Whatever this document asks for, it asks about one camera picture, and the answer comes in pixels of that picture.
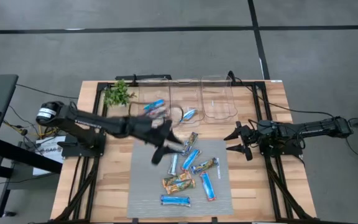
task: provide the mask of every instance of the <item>clear plastic bin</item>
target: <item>clear plastic bin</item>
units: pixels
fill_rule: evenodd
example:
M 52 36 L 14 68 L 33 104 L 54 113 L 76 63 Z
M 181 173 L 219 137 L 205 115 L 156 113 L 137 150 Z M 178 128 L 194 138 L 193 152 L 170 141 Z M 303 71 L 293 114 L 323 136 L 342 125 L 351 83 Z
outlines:
M 171 117 L 171 91 L 170 82 L 166 78 L 149 78 L 137 81 L 139 84 L 139 114 L 144 114 L 144 106 L 157 100 L 164 100 L 165 117 Z
M 199 79 L 170 80 L 171 117 L 174 126 L 198 126 L 204 119 L 203 102 L 201 100 L 201 82 Z M 181 120 L 183 114 L 196 109 L 197 112 L 188 121 Z
M 231 79 L 227 75 L 201 77 L 201 99 L 207 123 L 229 122 L 237 115 Z

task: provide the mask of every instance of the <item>blue packaging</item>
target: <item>blue packaging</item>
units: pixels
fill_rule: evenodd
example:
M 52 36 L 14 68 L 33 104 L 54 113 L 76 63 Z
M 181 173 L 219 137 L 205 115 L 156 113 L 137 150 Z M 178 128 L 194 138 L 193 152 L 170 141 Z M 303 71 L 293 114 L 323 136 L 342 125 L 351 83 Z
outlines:
M 203 187 L 206 193 L 206 198 L 208 201 L 216 200 L 214 189 L 212 188 L 211 180 L 207 172 L 202 172 L 200 174 L 201 180 L 203 181 Z
M 198 149 L 195 149 L 193 152 L 190 153 L 190 155 L 186 158 L 185 162 L 181 166 L 182 170 L 188 170 L 191 166 L 191 164 L 194 162 L 194 160 L 201 154 L 201 151 Z
M 178 154 L 172 154 L 171 166 L 169 167 L 168 174 L 176 175 L 177 174 L 177 163 L 178 163 Z
M 161 195 L 161 205 L 181 205 L 190 207 L 190 198 Z
M 154 110 L 164 104 L 164 100 L 157 100 L 149 105 L 144 106 L 144 110 Z
M 192 109 L 192 110 L 187 111 L 185 113 L 185 115 L 183 115 L 183 119 L 181 119 L 180 122 L 190 120 L 194 116 L 194 114 L 196 114 L 196 112 L 197 112 L 197 109 Z

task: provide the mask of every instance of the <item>gray floor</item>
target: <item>gray floor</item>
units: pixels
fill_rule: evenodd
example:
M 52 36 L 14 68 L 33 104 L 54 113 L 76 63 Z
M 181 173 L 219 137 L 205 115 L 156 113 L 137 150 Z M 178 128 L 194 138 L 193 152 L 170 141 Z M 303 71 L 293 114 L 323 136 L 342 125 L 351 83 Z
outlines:
M 358 1 L 256 0 L 255 7 L 261 26 L 358 25 Z M 251 25 L 247 1 L 0 0 L 0 29 L 203 25 Z M 264 31 L 262 40 L 271 79 L 284 81 L 291 108 L 358 116 L 358 30 Z M 78 95 L 82 80 L 133 73 L 200 77 L 228 70 L 241 78 L 262 78 L 252 31 L 0 34 L 0 73 L 16 73 L 21 84 L 63 95 Z M 11 105 L 33 121 L 48 100 L 56 98 L 18 87 Z M 294 122 L 323 118 L 292 115 Z M 11 110 L 6 119 L 22 124 Z M 0 138 L 13 144 L 21 140 L 4 126 Z M 358 129 L 349 141 L 358 151 Z M 358 157 L 340 139 L 314 138 L 306 144 L 318 216 L 358 222 Z M 0 223 L 46 221 L 56 184 L 13 191 L 7 207 L 19 214 Z

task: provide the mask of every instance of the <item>table leg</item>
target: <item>table leg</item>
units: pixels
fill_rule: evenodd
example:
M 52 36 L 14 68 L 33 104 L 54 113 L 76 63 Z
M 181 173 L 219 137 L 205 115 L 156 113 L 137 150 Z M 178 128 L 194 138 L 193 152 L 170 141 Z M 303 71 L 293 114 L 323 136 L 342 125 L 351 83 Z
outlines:
M 60 174 L 62 164 L 0 140 L 0 156 L 32 167 Z

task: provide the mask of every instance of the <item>wooden table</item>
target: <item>wooden table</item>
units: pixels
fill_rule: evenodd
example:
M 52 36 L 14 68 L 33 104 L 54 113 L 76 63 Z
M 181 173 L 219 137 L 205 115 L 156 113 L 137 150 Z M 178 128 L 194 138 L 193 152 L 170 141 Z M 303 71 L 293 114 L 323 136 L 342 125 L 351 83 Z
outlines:
M 97 83 L 96 81 L 83 82 L 78 100 L 79 110 L 92 112 Z M 269 102 L 288 107 L 288 101 L 282 82 L 266 81 L 266 87 Z M 136 96 L 139 96 L 138 88 L 131 87 L 129 91 L 133 91 L 136 93 Z M 234 121 L 239 120 L 245 125 L 248 124 L 248 119 L 256 120 L 252 93 L 245 87 L 240 86 L 233 87 L 232 92 L 234 103 L 238 110 Z M 101 100 L 99 113 L 102 111 L 102 103 L 103 101 Z M 264 111 L 263 103 L 261 103 L 261 107 L 262 111 Z M 270 108 L 272 110 L 273 120 L 292 122 L 289 111 L 274 106 Z M 114 111 L 109 110 L 108 112 L 108 115 L 125 114 L 127 114 L 125 108 L 116 108 Z M 188 138 L 192 131 L 198 133 L 200 139 L 222 139 L 232 133 L 234 128 L 234 122 L 227 124 L 207 124 L 202 121 L 200 125 L 197 126 L 179 126 L 174 129 L 174 133 L 183 140 Z M 100 159 L 99 164 L 91 222 L 131 222 L 131 219 L 127 218 L 126 215 L 133 142 L 133 138 L 115 139 L 112 136 L 108 136 L 105 153 Z M 239 143 L 240 140 L 235 139 L 228 141 L 227 146 L 233 146 Z M 234 215 L 218 216 L 219 222 L 274 221 L 265 161 L 259 154 L 258 148 L 253 148 L 252 152 L 254 159 L 251 161 L 246 161 L 245 156 L 238 152 L 227 152 Z M 57 217 L 67 206 L 76 161 L 76 157 L 68 158 L 63 164 L 51 218 Z M 309 215 L 316 216 L 303 164 L 293 156 L 282 156 L 282 161 L 289 191 Z M 76 192 L 78 186 L 80 169 L 81 165 L 79 166 L 74 192 Z M 282 195 L 278 189 L 277 192 L 278 198 L 280 199 L 282 217 L 286 217 Z M 85 202 L 87 198 L 88 193 L 86 192 L 82 200 L 80 218 L 85 215 Z M 158 218 L 140 219 L 139 221 L 210 222 L 211 217 Z

